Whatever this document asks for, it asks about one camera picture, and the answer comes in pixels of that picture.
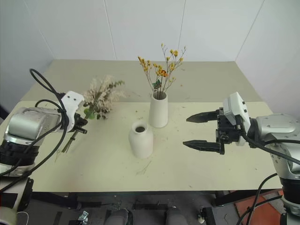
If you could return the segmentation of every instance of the vase opening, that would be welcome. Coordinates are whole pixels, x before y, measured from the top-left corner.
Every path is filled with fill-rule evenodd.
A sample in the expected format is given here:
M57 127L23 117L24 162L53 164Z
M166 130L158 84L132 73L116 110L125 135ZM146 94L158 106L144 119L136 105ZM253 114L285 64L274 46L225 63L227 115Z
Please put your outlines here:
M164 100L167 97L167 94L162 91L156 91L153 93L153 97L156 100Z
M138 132L138 133L141 133L141 132L144 132L144 131L145 131L145 128L144 128L144 127L137 127L137 128L135 129L135 131Z

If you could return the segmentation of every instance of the table leg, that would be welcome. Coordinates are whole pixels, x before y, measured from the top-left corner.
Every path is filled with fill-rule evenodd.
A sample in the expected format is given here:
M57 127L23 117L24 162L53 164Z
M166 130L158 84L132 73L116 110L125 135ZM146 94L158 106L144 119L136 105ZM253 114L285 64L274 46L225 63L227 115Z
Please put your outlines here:
M261 190L261 195L269 194L275 191L279 191L280 189L264 189ZM231 203L240 202L251 198L256 195L257 190L239 190L231 192L227 195L220 196L216 194L216 198L213 201L213 205L215 206L223 206Z

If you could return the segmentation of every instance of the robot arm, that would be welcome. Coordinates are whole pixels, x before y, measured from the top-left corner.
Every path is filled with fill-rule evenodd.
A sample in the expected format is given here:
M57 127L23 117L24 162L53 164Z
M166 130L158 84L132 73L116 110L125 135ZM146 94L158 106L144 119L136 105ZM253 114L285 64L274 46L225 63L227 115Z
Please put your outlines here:
M84 101L83 96L69 91L61 100L68 118L67 131L87 133L82 129L87 120L76 113ZM0 146L0 189L34 168L38 149L44 140L43 136L49 132L62 132L62 122L59 110L37 107L21 108L11 117ZM16 212L27 207L32 185L32 179L24 178L0 194L0 224L16 224Z
M187 141L183 144L197 150L225 153L224 144L236 142L243 145L246 140L251 148L257 144L273 150L271 154L274 167L283 185L284 203L287 214L283 214L281 224L300 223L300 165L291 162L278 154L300 160L299 146L295 143L280 142L300 141L300 123L286 114L273 114L249 118L245 102L236 92L223 101L223 107L214 112L203 112L187 118L189 122L202 123L217 120L216 142L205 140Z

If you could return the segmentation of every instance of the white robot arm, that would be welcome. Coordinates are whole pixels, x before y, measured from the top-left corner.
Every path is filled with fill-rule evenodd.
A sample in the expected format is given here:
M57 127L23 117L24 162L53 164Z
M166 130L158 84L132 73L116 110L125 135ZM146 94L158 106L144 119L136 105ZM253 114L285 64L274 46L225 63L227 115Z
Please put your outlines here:
M249 142L251 148L261 148L271 154L274 167L283 185L282 201L287 211L281 225L300 224L300 123L286 114L249 118L241 96L235 92L223 101L223 107L202 112L187 119L202 123L217 120L216 142L187 141L183 144L197 150L225 153L224 144Z
M66 132L87 133L82 126L87 120L76 113L83 104L81 94L69 91L59 94L36 70L30 69L33 78L58 99L59 104L44 99L36 107L21 108L14 114L4 133L0 145L0 224L16 225L16 212L24 210L30 200L33 180L28 176L50 158L62 143ZM34 74L48 85L42 84ZM40 102L50 102L58 109L39 108ZM62 132L62 137L53 151L35 165L38 149L46 135Z

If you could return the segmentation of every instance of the flower stem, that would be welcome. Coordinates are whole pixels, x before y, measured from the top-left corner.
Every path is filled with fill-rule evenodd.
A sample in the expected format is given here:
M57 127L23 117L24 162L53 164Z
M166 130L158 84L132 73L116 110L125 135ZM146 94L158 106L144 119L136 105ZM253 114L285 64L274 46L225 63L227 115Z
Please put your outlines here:
M85 118L85 119L88 119L90 115L91 115L91 112L90 112L89 114L85 115L84 118ZM77 136L78 133L79 133L79 132L76 130L76 131L72 134L72 136L70 137L69 141L67 142L67 144L65 145L65 147L62 149L61 152L67 153L67 151L68 151L68 149L70 148L72 142L75 141L75 138L76 138L76 136Z

